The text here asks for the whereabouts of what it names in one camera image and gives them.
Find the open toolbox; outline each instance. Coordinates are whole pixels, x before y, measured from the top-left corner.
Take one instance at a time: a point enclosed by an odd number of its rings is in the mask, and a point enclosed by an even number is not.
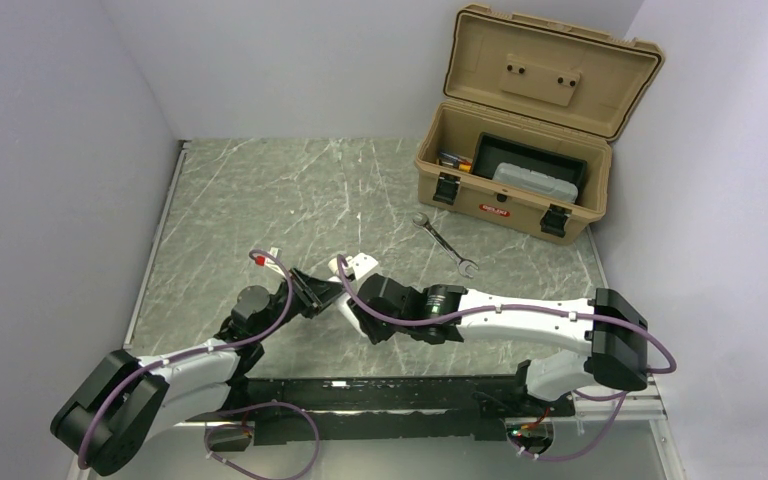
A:
[[[448,99],[437,108],[415,161],[419,201],[572,243],[605,215],[609,142],[619,137],[663,62],[654,43],[464,7],[443,87]],[[488,156],[492,149],[495,160]],[[466,159],[468,167],[441,164],[440,152]],[[509,172],[521,167],[552,179],[567,175],[575,200],[494,181],[506,155],[524,159],[511,161]],[[532,167],[532,160],[543,163]]]

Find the toolbox lid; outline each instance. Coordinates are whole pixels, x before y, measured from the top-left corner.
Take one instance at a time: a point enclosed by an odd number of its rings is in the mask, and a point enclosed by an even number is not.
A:
[[[654,43],[472,4],[443,93],[612,141],[663,63]]]

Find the white wall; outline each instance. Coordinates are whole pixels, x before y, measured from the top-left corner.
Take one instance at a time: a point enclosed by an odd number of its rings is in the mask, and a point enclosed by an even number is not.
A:
[[[65,477],[49,422],[122,343],[176,148],[97,0],[0,1],[0,479]]]
[[[179,138],[422,136],[467,0],[103,0]],[[622,36],[642,0],[496,0]]]
[[[689,478],[768,478],[768,4],[647,0],[667,53],[616,145],[607,275],[672,347]]]

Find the robotic arm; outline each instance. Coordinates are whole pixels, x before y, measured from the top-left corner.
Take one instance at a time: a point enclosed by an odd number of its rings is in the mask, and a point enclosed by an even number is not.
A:
[[[336,303],[373,344],[401,332],[430,344],[491,338],[562,349],[547,359],[518,366],[511,388],[526,404],[548,405],[573,389],[594,384],[627,391],[647,386],[646,340],[616,325],[580,318],[610,315],[646,329],[640,315],[612,290],[599,289],[595,298],[563,302],[498,297],[455,285],[433,285],[420,292],[378,274],[378,262],[365,254],[349,260],[345,278],[337,274],[335,261],[330,266],[335,276],[328,280],[291,269],[289,279],[275,293],[261,286],[244,289],[219,332],[198,346],[204,353],[170,361],[181,357],[181,352],[143,357],[124,350],[111,352],[57,413],[52,434],[78,453],[102,402],[126,377],[156,362],[160,362],[157,369],[139,375],[114,399],[92,432],[86,459],[100,475],[118,471],[145,440],[179,422],[252,404],[246,374],[263,356],[262,344],[236,350],[223,347],[266,331],[287,302],[290,306],[282,325],[298,315],[313,318]],[[495,309],[488,310],[488,305]],[[547,316],[536,311],[541,309],[569,313]]]

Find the black tray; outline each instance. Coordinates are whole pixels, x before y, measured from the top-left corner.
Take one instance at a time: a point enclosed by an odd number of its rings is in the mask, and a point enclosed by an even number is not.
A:
[[[581,194],[587,162],[554,152],[529,147],[489,133],[478,137],[472,163],[472,174],[493,179],[500,163],[510,163],[550,177],[572,183]]]

